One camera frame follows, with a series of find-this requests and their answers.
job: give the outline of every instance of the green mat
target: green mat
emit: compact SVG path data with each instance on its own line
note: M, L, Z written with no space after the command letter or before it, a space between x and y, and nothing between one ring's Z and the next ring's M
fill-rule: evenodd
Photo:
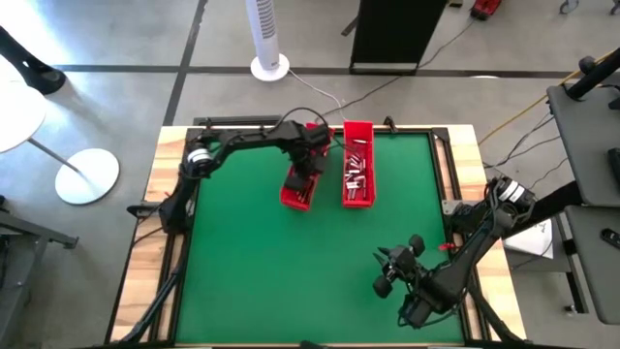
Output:
M333 148L312 207L282 206L290 166L277 148L239 151L201 184L178 343L434 343L463 341L459 320L396 326L405 288L386 300L372 283L378 246L421 235L421 261L447 259L426 135L377 135L377 200L343 208L342 149Z

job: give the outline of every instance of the gray floor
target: gray floor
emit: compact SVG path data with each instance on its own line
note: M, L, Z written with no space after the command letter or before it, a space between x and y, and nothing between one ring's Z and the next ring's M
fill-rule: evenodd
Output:
M469 18L446 9L425 54L458 33ZM610 0L583 1L559 16L559 0L505 0L488 22L475 23L427 69L571 71L586 54L618 46L620 16ZM0 2L0 23L52 64L177 66L199 0L41 0ZM353 36L340 31L356 14L355 0L275 0L280 46L294 67L346 68ZM247 67L254 56L241 1L209 0L191 57L193 66ZM68 206L54 192L59 165L29 144L0 154L0 193L14 214L80 236L76 250L52 247L45 256L15 347L42 343L66 348L100 343L109 322L135 220L125 212L145 189L154 146L176 74L70 73L47 96L46 122L35 137L63 156L86 147L112 151L119 182L100 202ZM302 76L351 101L389 77ZM0 80L18 79L0 58ZM407 124L473 124L480 137L544 94L555 79L404 78L344 111L351 119ZM190 74L174 125L194 117L282 113L296 106L319 111L335 103L292 77L263 84L247 75ZM484 161L503 158L547 112L538 106L480 150ZM310 116L301 113L300 120ZM333 114L331 121L340 116ZM555 137L551 122L524 145ZM566 154L559 142L520 156L501 171L531 184ZM535 187L539 196L572 180L564 165ZM589 348L620 346L620 332L593 314L567 317L568 285L556 274L516 272L513 282L528 337L538 343Z

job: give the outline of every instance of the white tower fan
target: white tower fan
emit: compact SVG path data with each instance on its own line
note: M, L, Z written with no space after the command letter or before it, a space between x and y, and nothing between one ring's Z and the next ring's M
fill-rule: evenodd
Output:
M273 0L246 0L245 5L256 47L252 75L261 81L277 81L289 72L291 64L278 47Z

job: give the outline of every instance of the red container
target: red container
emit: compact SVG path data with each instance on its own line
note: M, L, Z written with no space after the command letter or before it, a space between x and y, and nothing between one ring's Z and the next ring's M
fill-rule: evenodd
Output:
M317 124L309 122L306 124L306 128L313 129L317 127ZM329 129L329 133L333 137L334 130ZM327 150L329 149L329 144L323 147L324 156L327 156ZM292 175L295 173L295 168L291 166L289 168L288 175ZM300 190L296 191L293 189L289 189L284 185L280 189L280 202L284 206L288 206L291 208L307 211L310 209L310 204L312 203L312 197L314 196L314 191L317 188L317 183L319 182L319 175L313 174L310 176L309 184L306 186L306 191Z
M344 172L342 178L342 205L344 207L371 207L377 197L375 186L375 133L370 121L345 121ZM348 180L355 180L358 188L350 191Z

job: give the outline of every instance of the wooden table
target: wooden table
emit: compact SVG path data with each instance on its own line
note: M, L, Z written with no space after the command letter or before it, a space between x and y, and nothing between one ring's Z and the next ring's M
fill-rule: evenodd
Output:
M406 126L429 128L433 126ZM477 201L483 198L483 189L486 176L481 163L474 128L471 125L440 125L448 128L452 158L456 169L460 193L463 200ZM185 137L188 127L164 127L159 136L155 158L148 180L144 199L148 202L160 202L170 193L177 181L177 169L181 160ZM436 142L438 150L443 150L443 144ZM438 151L442 169L448 167L445 151ZM442 171L443 182L447 199L453 199L450 185L450 174ZM159 218L152 217L140 224L135 238L158 228ZM110 323L108 337L110 340L122 338L137 322L143 311L150 305L158 287L164 246L167 236L158 232L145 238L133 251L130 251L128 267L121 285L122 291ZM183 237L175 238L174 258L178 256L180 242ZM516 295L512 287L512 278L506 260L506 254L501 241L498 241L482 258L477 265L482 293L495 309L500 318L518 336L525 338L525 330L521 320ZM172 303L170 295L164 306L162 321L157 338L165 338L168 334L170 309ZM474 338L479 338L481 329L475 326L478 322L477 312L473 301L467 299L468 316L472 324Z

